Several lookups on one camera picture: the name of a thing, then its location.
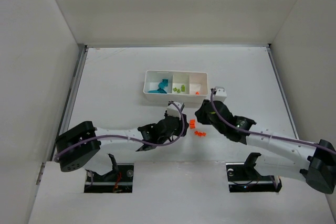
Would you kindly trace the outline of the orange lego brick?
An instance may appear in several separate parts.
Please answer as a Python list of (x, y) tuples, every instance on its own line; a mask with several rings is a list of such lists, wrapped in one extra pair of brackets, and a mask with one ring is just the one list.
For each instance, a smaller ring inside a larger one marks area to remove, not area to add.
[(190, 120), (189, 127), (190, 129), (194, 129), (196, 127), (196, 121), (194, 119)]

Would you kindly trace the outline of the teal small lego brick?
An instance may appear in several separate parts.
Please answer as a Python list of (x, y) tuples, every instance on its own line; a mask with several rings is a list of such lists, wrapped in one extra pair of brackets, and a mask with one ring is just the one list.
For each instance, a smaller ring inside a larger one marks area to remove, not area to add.
[(166, 91), (164, 89), (158, 89), (159, 93), (164, 93), (166, 94)]

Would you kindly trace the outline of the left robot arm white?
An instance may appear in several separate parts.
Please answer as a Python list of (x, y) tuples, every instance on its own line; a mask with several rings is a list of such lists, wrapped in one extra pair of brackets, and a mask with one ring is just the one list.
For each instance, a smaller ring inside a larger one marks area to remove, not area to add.
[(103, 175), (109, 172), (107, 168), (92, 167), (98, 155), (110, 156), (117, 150), (146, 152), (168, 146), (185, 137), (188, 127), (186, 114), (177, 117), (165, 114), (157, 123), (131, 130), (105, 130), (84, 121), (56, 138), (55, 162), (62, 172), (85, 168)]

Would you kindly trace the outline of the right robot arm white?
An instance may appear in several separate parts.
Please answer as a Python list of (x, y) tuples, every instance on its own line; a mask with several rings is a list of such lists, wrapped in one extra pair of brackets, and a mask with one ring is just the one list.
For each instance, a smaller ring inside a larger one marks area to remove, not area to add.
[(198, 123), (213, 126), (230, 141), (273, 154), (250, 153), (236, 176), (239, 180), (249, 182), (268, 177), (276, 183), (275, 178), (280, 176), (305, 182), (324, 194), (334, 192), (335, 148), (330, 142), (301, 142), (279, 136), (257, 127), (252, 119), (233, 115), (221, 101), (204, 100), (195, 116)]

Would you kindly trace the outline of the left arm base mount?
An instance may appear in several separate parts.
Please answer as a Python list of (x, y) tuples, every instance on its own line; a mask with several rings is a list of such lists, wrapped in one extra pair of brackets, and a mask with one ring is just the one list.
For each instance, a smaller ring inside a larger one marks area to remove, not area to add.
[(111, 170), (103, 175), (87, 170), (84, 193), (128, 194), (133, 191), (134, 164), (117, 163), (114, 155), (108, 154)]

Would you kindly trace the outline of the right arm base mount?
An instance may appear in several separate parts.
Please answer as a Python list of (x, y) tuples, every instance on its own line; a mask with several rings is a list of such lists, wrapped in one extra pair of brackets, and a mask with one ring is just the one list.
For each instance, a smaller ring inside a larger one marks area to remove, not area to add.
[(228, 188), (230, 193), (278, 193), (282, 182), (274, 175), (260, 175), (256, 170), (256, 161), (260, 153), (250, 153), (242, 162), (226, 163)]

